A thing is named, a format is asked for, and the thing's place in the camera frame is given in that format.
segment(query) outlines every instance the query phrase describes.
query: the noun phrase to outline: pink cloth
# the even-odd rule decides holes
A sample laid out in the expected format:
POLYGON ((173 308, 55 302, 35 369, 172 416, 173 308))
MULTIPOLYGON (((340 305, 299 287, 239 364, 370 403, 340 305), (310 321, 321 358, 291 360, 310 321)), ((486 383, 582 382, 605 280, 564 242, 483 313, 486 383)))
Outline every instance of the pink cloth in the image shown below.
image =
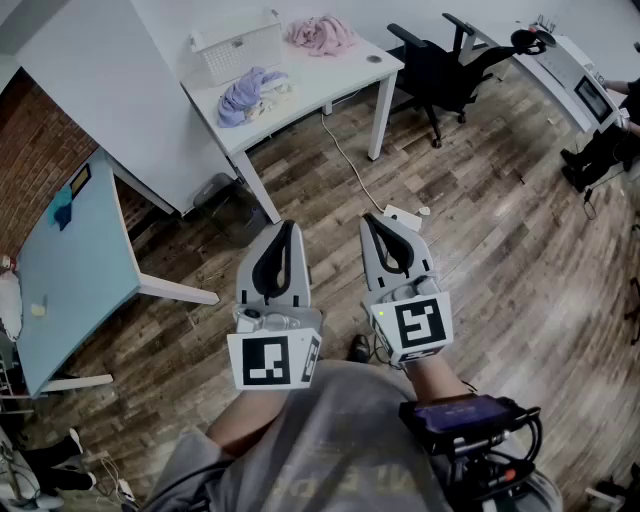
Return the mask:
POLYGON ((340 55, 356 44, 355 32, 333 16, 296 20, 287 27, 286 39, 295 46, 311 48, 309 55, 340 55))

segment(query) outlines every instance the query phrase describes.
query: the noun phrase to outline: light blue table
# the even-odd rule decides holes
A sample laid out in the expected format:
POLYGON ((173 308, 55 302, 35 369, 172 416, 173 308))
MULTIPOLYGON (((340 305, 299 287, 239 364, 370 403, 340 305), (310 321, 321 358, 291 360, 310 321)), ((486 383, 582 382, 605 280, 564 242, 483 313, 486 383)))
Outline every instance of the light blue table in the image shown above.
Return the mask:
POLYGON ((118 164, 102 149, 85 163, 91 179, 73 200, 71 222, 60 231, 57 224, 49 225, 45 212, 18 255, 23 326, 17 347, 32 397, 113 381, 111 375, 49 379, 135 293, 219 302, 215 293, 140 272, 116 193, 112 167, 118 164), (44 305, 45 315, 34 316, 32 304, 44 305))

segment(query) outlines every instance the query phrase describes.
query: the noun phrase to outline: trash can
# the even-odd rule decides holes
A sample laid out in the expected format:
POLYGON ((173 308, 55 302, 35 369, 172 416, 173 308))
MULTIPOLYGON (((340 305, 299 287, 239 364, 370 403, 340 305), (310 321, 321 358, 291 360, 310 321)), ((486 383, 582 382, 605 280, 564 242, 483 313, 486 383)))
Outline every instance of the trash can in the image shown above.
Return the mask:
POLYGON ((224 173, 198 192, 193 206, 236 247, 247 247, 269 222, 255 196, 224 173))

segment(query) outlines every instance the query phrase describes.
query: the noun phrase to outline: cloth pile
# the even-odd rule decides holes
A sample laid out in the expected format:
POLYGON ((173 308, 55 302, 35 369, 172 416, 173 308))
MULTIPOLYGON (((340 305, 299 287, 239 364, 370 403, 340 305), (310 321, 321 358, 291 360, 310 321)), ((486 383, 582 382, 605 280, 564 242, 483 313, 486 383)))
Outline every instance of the cloth pile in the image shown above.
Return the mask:
POLYGON ((296 20, 287 27, 286 40, 295 46, 311 48, 309 55, 340 55, 356 44, 356 33, 333 16, 296 20))
POLYGON ((230 86, 218 102, 218 124, 231 128, 250 123, 289 99, 293 85, 286 73, 253 67, 230 86))

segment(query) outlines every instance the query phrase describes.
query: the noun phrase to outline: brick wall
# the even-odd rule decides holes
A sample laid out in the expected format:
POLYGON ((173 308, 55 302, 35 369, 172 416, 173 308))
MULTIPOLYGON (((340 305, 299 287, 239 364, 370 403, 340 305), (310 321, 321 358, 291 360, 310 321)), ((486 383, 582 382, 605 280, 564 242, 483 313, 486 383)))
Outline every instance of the brick wall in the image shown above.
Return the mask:
POLYGON ((15 256, 98 145, 22 69, 0 94, 0 254, 15 256))

